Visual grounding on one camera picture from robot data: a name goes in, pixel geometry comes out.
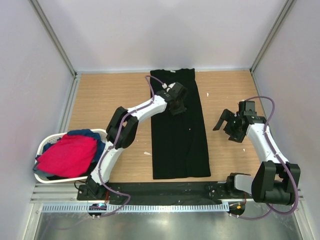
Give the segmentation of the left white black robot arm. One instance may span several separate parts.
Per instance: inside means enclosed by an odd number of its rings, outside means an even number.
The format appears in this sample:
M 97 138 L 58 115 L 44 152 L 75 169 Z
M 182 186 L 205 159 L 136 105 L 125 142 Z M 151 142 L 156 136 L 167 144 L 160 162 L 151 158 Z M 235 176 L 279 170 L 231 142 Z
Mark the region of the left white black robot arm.
M 83 189 L 78 191 L 79 195 L 82 194 L 88 200 L 101 200 L 105 196 L 111 172 L 121 153 L 134 142 L 140 123 L 165 111 L 173 116 L 186 111 L 186 87 L 179 82 L 169 85 L 163 83 L 161 87 L 162 90 L 157 93 L 151 90 L 151 98 L 137 106 L 120 106 L 116 109 L 106 128 L 102 155 L 85 184 L 81 185 Z

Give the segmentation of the black t shirt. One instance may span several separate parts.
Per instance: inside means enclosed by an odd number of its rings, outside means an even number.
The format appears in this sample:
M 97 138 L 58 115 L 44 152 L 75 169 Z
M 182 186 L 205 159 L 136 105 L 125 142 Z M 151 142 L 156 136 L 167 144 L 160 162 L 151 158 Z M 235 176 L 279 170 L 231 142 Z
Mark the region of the black t shirt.
M 150 71 L 150 75 L 155 92 L 161 90 L 158 80 L 167 85 L 178 82 L 188 90 L 183 101 L 185 112 L 172 115 L 165 111 L 151 117 L 153 179 L 210 177 L 208 143 L 195 70 L 157 69 Z

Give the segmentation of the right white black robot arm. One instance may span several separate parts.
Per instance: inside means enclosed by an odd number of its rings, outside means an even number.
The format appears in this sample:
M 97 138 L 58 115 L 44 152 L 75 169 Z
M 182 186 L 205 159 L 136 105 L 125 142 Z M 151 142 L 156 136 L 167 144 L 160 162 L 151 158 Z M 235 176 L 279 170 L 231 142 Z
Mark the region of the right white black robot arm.
M 242 143 L 248 138 L 260 161 L 254 177 L 231 173 L 225 185 L 226 194 L 237 198 L 245 192 L 257 203 L 296 206 L 301 169 L 281 153 L 271 135 L 268 119 L 258 115 L 255 102 L 252 99 L 240 101 L 237 112 L 224 109 L 213 130 L 220 128 L 230 141 Z

